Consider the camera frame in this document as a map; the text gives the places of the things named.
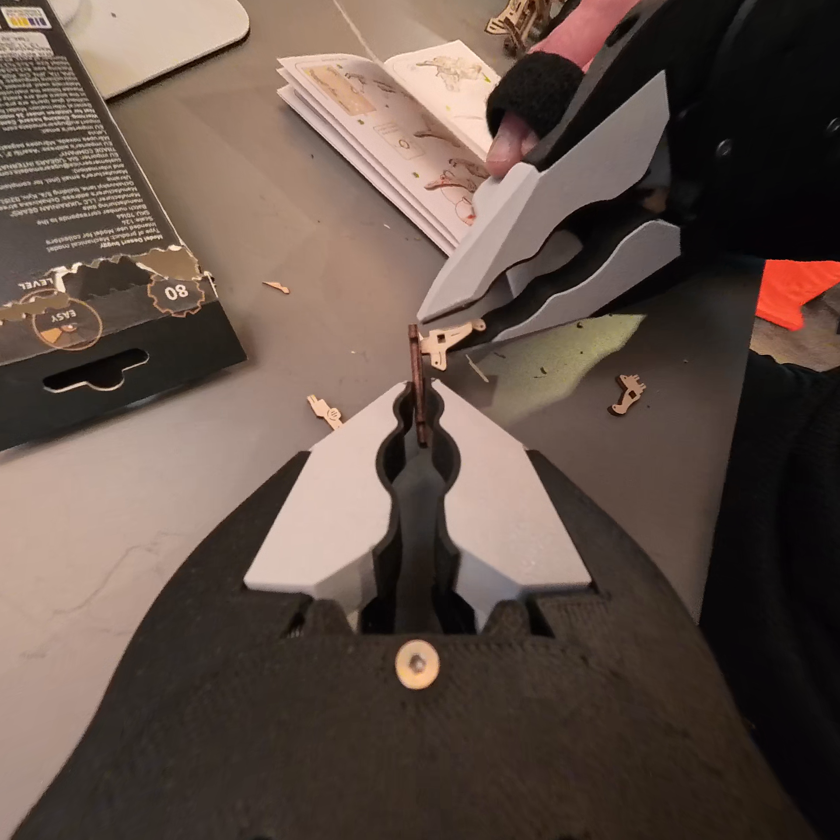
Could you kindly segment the white monitor stand base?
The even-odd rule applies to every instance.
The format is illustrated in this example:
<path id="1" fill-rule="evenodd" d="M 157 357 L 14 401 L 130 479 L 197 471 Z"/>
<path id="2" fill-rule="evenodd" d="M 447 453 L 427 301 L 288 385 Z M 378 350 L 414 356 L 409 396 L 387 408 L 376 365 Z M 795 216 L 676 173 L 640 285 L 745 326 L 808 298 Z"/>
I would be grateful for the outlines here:
<path id="1" fill-rule="evenodd" d="M 236 45 L 249 34 L 237 1 L 51 1 L 105 100 Z"/>

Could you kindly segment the open instruction booklet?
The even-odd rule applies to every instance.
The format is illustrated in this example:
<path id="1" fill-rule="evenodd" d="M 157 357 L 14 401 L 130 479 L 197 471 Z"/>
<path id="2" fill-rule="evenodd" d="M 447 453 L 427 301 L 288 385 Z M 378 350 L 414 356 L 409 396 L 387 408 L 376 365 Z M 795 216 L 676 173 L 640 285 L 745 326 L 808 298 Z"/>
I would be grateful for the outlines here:
<path id="1" fill-rule="evenodd" d="M 486 108 L 499 75 L 462 41 L 384 62 L 278 59 L 279 97 L 450 256 L 487 179 Z"/>

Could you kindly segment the small notched wooden part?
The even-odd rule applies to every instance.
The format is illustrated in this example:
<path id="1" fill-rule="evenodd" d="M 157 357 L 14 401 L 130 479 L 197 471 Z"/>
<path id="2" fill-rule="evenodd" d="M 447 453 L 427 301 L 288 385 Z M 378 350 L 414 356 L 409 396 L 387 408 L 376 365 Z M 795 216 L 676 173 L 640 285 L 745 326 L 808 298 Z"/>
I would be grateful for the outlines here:
<path id="1" fill-rule="evenodd" d="M 616 383 L 621 386 L 622 393 L 614 404 L 608 407 L 608 412 L 615 417 L 622 417 L 642 398 L 646 384 L 641 382 L 637 374 L 619 374 Z"/>

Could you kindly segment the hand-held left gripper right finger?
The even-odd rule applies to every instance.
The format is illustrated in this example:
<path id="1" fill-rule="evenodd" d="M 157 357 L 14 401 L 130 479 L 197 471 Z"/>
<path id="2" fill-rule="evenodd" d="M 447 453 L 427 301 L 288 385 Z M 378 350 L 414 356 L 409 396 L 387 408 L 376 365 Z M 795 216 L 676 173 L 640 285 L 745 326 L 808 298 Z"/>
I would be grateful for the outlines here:
<path id="1" fill-rule="evenodd" d="M 454 591 L 477 629 L 499 602 L 589 587 L 591 575 L 525 446 L 446 384 L 432 381 L 431 390 L 457 456 L 443 498 L 458 552 Z"/>

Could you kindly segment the person's dark clothing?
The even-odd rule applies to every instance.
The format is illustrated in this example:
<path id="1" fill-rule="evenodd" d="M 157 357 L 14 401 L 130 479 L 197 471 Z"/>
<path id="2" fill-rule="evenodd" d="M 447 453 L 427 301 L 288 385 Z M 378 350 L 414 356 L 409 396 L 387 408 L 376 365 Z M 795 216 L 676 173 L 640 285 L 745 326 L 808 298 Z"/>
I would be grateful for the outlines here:
<path id="1" fill-rule="evenodd" d="M 839 376 L 750 352 L 700 627 L 752 736 L 839 836 Z"/>

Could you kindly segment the pale wooden model part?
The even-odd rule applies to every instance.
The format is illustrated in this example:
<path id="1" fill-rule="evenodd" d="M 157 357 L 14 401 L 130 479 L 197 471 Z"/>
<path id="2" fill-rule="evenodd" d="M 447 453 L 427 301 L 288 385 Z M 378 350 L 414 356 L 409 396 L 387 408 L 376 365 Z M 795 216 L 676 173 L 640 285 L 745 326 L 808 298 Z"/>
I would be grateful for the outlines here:
<path id="1" fill-rule="evenodd" d="M 454 327 L 431 329 L 428 335 L 419 336 L 419 352 L 429 357 L 430 364 L 436 371 L 446 371 L 447 353 L 472 333 L 482 333 L 486 329 L 485 321 L 480 318 Z"/>

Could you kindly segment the person's right hand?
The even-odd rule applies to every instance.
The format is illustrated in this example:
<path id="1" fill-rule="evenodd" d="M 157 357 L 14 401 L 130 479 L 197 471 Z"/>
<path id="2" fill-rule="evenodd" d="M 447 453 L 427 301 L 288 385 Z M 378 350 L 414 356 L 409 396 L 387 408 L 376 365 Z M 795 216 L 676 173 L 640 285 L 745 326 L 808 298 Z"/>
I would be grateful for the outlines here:
<path id="1" fill-rule="evenodd" d="M 572 1 L 500 80 L 486 105 L 490 176 L 501 179 L 561 121 L 585 71 L 635 1 Z"/>

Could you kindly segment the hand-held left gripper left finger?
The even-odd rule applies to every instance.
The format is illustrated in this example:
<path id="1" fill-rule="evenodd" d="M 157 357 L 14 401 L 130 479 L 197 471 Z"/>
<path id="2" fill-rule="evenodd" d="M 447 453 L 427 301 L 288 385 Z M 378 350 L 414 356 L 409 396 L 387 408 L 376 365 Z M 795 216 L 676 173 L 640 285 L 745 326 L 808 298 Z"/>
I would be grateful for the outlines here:
<path id="1" fill-rule="evenodd" d="M 413 388 L 399 382 L 309 449 L 247 588 L 334 601 L 362 632 L 394 631 L 403 557 L 394 483 L 413 410 Z"/>

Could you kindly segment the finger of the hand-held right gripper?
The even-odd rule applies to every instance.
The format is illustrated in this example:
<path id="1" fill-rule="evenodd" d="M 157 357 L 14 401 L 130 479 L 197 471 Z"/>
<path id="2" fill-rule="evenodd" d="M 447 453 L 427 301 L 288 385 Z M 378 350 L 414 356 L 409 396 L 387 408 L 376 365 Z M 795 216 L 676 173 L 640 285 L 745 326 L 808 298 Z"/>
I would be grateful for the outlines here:
<path id="1" fill-rule="evenodd" d="M 565 266 L 538 276 L 484 316 L 487 342 L 504 342 L 589 318 L 681 254 L 681 230 L 662 219 L 623 222 L 594 236 Z"/>
<path id="2" fill-rule="evenodd" d="M 546 169 L 520 162 L 485 182 L 476 192 L 476 221 L 435 278 L 418 321 L 478 302 L 500 275 L 535 257 L 567 217 L 641 182 L 668 120 L 662 70 Z"/>

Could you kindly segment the black cardboard model kit box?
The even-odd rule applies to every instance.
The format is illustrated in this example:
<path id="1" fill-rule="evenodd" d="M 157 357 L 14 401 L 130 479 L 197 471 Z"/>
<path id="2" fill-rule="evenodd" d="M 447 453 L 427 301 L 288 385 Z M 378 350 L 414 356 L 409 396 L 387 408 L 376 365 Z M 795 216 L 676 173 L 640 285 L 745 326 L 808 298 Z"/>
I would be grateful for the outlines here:
<path id="1" fill-rule="evenodd" d="M 1 448 L 246 361 L 49 2 L 2 2 Z"/>

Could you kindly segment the dark brown wooden model part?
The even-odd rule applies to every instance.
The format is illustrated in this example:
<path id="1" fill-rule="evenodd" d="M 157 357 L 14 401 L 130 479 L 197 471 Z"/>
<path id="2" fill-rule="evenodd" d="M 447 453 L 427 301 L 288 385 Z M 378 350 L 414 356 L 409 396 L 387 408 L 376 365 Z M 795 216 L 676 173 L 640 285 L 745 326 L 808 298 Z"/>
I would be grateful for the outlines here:
<path id="1" fill-rule="evenodd" d="M 428 432 L 426 422 L 424 363 L 421 351 L 421 336 L 415 322 L 408 325 L 407 337 L 413 384 L 413 413 L 416 439 L 420 448 L 426 448 L 428 446 Z"/>

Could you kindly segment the orange cloth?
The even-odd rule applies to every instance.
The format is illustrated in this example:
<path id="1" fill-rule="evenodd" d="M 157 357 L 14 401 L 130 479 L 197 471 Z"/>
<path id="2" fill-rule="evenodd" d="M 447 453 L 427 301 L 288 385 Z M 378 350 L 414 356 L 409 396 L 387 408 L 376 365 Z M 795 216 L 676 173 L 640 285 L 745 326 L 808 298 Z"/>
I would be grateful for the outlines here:
<path id="1" fill-rule="evenodd" d="M 768 259 L 763 266 L 758 319 L 795 332 L 804 327 L 802 309 L 839 282 L 836 261 Z"/>

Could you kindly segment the partly built wooden model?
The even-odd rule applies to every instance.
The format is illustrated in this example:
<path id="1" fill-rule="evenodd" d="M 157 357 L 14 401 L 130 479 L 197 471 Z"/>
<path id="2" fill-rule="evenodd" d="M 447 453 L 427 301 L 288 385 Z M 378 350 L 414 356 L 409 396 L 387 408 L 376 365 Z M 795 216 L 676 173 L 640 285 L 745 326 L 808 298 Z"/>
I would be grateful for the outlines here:
<path id="1" fill-rule="evenodd" d="M 498 15 L 489 18 L 485 32 L 502 39 L 506 56 L 523 56 L 560 18 L 566 1 L 508 1 Z"/>

